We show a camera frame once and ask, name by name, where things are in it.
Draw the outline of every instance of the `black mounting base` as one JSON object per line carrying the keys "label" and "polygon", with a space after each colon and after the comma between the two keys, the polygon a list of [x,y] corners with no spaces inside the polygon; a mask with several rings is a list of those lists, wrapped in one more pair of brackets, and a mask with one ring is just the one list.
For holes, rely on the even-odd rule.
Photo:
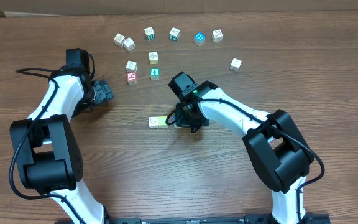
{"label": "black mounting base", "polygon": [[[113,218],[103,224],[279,224],[272,214],[244,215],[243,217],[218,218],[162,218],[141,220],[140,218]],[[73,222],[56,222],[55,224],[74,224]],[[328,214],[314,215],[307,213],[301,224],[331,224]]]}

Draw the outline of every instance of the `blue cube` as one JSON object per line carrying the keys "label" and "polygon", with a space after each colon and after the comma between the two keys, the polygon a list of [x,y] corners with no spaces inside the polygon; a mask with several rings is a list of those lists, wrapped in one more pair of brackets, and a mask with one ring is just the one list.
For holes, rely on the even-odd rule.
{"label": "blue cube", "polygon": [[201,47],[204,42],[205,42],[205,35],[203,33],[199,32],[194,36],[194,43],[198,47]]}

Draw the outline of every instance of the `wood grain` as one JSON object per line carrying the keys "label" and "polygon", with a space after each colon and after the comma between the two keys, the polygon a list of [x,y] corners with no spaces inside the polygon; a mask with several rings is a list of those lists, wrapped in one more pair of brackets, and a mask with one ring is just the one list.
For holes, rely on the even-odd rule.
{"label": "wood grain", "polygon": [[[143,31],[149,26],[152,41]],[[168,39],[172,27],[181,30],[178,42]],[[215,29],[224,34],[220,43],[210,38]],[[135,41],[132,52],[114,45],[118,32]],[[202,47],[193,43],[197,32],[207,36]],[[147,117],[168,114],[178,102],[168,82],[183,70],[258,110],[289,112],[326,165],[326,176],[305,189],[307,211],[329,213],[333,223],[358,223],[358,11],[0,19],[0,223],[67,218],[51,200],[17,198],[7,172],[9,126],[33,112],[47,89],[45,80],[14,70],[59,68],[65,49],[74,47],[93,54],[96,78],[106,79],[115,96],[71,122],[84,180],[114,217],[271,210],[270,191],[242,140],[220,124],[196,134],[148,128]],[[149,77],[148,53],[154,51],[159,81]],[[242,60],[238,73],[229,71],[233,58]],[[128,60],[138,63],[137,85],[127,84]],[[314,163],[309,178],[318,172]]]}

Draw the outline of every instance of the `wooden table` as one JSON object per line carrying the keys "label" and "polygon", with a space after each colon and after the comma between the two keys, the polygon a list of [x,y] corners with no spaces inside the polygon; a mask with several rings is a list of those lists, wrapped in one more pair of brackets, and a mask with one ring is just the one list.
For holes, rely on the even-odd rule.
{"label": "wooden table", "polygon": [[[149,26],[157,39],[146,41]],[[168,39],[172,27],[181,30],[178,42]],[[215,29],[224,38],[214,44]],[[135,41],[133,51],[114,45],[118,32]],[[197,32],[207,37],[202,47],[193,43]],[[272,208],[242,140],[228,129],[215,122],[196,134],[148,128],[149,116],[166,115],[178,102],[168,82],[185,71],[258,110],[289,112],[326,166],[324,178],[305,188],[307,211],[358,223],[358,11],[0,19],[0,223],[67,218],[52,200],[12,193],[9,126],[35,110],[48,85],[14,70],[58,69],[65,49],[75,47],[93,54],[96,78],[106,79],[115,96],[71,121],[83,178],[114,217],[216,217]],[[154,51],[159,81],[149,77]],[[229,70],[233,58],[242,60],[238,73]],[[127,84],[128,60],[139,64],[137,85]],[[318,173],[315,162],[308,178]]]}

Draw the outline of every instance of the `table surface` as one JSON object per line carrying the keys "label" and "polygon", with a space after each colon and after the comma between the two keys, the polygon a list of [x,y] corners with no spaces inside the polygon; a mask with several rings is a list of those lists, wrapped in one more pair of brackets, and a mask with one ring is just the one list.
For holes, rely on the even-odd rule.
{"label": "table surface", "polygon": [[[146,41],[149,26],[156,39]],[[172,27],[181,30],[178,42],[168,39]],[[216,29],[222,42],[211,40]],[[114,45],[118,32],[135,41],[133,51]],[[197,32],[207,37],[202,47],[193,43]],[[185,71],[258,110],[287,111],[326,166],[324,178],[305,188],[307,211],[329,213],[333,223],[358,223],[358,11],[0,19],[0,223],[67,218],[52,200],[13,194],[9,126],[33,112],[48,87],[14,70],[58,69],[65,49],[76,47],[93,54],[96,78],[106,79],[115,96],[71,121],[83,179],[114,217],[271,211],[270,190],[255,174],[242,139],[228,129],[215,122],[196,134],[149,129],[149,116],[167,115],[178,103],[168,82]],[[156,51],[159,81],[149,77],[148,53]],[[233,58],[242,60],[238,73],[229,70]],[[137,85],[127,84],[128,60],[139,65]],[[315,162],[308,178],[318,173]]]}

